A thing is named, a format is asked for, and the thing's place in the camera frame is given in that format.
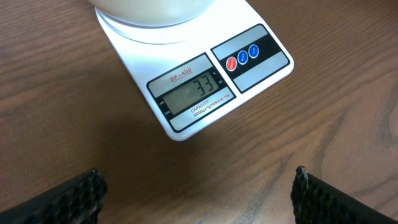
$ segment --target white scale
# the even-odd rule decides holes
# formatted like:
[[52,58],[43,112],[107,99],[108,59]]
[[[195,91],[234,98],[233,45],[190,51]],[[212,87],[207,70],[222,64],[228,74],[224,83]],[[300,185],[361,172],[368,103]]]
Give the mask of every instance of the white scale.
[[99,23],[167,135],[183,141],[286,77],[294,67],[245,0],[218,0],[174,26]]

